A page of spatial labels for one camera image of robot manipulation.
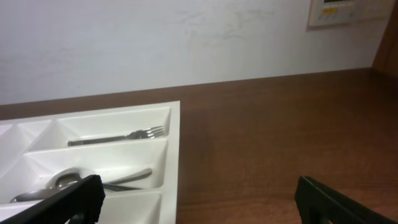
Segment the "metal fork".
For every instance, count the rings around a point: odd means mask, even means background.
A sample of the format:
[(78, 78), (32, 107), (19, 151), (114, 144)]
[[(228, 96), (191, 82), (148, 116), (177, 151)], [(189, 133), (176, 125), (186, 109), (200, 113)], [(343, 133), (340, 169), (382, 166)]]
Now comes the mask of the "metal fork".
[(113, 136), (98, 139), (86, 139), (78, 141), (68, 141), (67, 146), (81, 146), (86, 144), (100, 144), (115, 141), (125, 141), (125, 140), (136, 140), (136, 139), (153, 139), (161, 137), (165, 134), (163, 126), (156, 126), (153, 128), (142, 129), (138, 131), (133, 131), (130, 134), (122, 136)]

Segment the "metal tablespoon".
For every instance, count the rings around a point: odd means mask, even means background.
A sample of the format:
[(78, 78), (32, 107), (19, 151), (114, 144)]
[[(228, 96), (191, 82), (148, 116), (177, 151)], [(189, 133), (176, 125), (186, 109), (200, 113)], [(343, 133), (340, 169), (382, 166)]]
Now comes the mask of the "metal tablespoon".
[[(80, 174), (82, 178), (95, 174), (95, 172), (93, 170), (84, 169), (81, 167), (77, 167), (77, 168), (82, 169), (81, 174)], [(56, 193), (58, 193), (62, 190), (47, 189), (47, 188), (39, 189), (39, 190), (32, 190), (30, 192), (26, 192), (26, 193), (15, 196), (14, 198), (12, 198), (10, 200), (10, 202), (16, 203), (16, 202), (28, 202), (28, 201), (34, 201), (34, 200), (44, 200), (46, 198), (49, 198), (49, 197), (55, 195)]]

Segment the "metal tablespoon farther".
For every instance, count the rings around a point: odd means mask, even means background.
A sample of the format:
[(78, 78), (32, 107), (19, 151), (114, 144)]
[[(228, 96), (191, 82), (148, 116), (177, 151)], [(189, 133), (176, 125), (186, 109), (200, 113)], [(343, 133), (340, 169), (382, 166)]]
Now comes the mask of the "metal tablespoon farther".
[[(59, 172), (58, 174), (54, 175), (45, 185), (47, 189), (59, 189), (62, 190), (72, 184), (75, 184), (82, 180), (81, 177), (82, 169), (73, 167), (66, 170)], [(128, 190), (140, 190), (141, 188), (137, 187), (126, 187), (122, 186), (122, 184), (133, 182), (135, 180), (144, 179), (152, 174), (152, 169), (147, 168), (136, 172), (135, 174), (131, 174), (126, 177), (122, 177), (120, 179), (113, 180), (108, 183), (103, 183), (103, 188), (106, 190), (114, 191), (114, 192), (121, 192), (121, 191), (128, 191)]]

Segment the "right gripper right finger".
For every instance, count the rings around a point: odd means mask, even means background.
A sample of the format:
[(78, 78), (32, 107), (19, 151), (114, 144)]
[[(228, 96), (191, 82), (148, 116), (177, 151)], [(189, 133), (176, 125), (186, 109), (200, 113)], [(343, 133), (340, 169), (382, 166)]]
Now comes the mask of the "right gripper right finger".
[(310, 176), (299, 177), (295, 202), (302, 224), (395, 224)]

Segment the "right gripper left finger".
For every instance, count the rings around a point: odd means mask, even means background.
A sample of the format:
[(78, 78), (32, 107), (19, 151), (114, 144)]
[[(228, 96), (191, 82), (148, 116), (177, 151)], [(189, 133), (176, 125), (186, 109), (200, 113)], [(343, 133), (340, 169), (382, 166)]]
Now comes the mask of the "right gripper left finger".
[(89, 175), (55, 195), (21, 211), (2, 224), (95, 224), (105, 199), (99, 175)]

